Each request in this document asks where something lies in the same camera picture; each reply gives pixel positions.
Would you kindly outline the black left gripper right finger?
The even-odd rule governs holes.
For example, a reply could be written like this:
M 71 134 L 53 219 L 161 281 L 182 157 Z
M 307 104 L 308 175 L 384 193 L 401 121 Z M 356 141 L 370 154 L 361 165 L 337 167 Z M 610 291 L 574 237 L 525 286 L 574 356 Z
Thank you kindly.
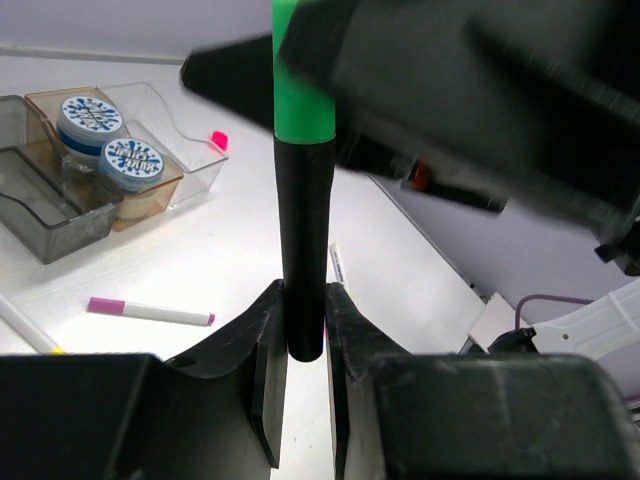
M 326 288 L 339 479 L 635 479 L 639 433 L 575 355 L 414 355 Z

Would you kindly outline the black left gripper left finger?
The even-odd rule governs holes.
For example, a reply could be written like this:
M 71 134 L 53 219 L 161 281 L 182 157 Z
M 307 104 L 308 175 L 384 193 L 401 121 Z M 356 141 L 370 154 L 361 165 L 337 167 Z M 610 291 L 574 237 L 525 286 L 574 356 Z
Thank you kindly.
M 168 361 L 1 360 L 5 479 L 266 479 L 280 461 L 283 284 Z

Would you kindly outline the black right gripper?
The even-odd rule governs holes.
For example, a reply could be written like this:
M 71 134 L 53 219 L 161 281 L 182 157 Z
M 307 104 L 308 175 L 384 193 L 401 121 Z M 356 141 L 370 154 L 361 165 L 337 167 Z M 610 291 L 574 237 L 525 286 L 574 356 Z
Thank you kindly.
M 288 1 L 182 85 L 266 130 L 274 75 L 336 108 L 337 163 L 498 212 L 516 199 L 639 271 L 635 1 Z

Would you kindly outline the black green highlighter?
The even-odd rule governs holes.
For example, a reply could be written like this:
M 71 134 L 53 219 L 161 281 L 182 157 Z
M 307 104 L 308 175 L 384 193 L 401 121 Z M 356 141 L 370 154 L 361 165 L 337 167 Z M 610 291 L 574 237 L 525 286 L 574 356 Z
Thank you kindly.
M 274 161 L 288 350 L 294 359 L 312 362 L 323 351 L 335 102 L 297 79 L 281 59 L 297 6 L 272 3 Z

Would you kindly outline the blue-lidded round jar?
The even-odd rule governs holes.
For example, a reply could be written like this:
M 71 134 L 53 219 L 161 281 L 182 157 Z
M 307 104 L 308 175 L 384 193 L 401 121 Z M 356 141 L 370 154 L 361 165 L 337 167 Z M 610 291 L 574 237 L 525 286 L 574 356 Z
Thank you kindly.
M 152 145 L 135 138 L 116 138 L 105 143 L 98 160 L 99 172 L 128 193 L 155 186 L 164 167 L 162 155 Z
M 56 129 L 67 148 L 89 156 L 99 156 L 106 143 L 125 136 L 120 111 L 103 99 L 86 95 L 61 103 Z

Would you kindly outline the pink highlighter cap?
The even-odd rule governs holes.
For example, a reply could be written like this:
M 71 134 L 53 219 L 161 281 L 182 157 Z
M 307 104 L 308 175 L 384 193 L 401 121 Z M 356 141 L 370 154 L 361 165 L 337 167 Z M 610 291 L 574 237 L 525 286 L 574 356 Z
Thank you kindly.
M 211 142 L 219 148 L 221 151 L 226 152 L 228 149 L 229 138 L 228 135 L 222 131 L 213 131 L 210 136 Z

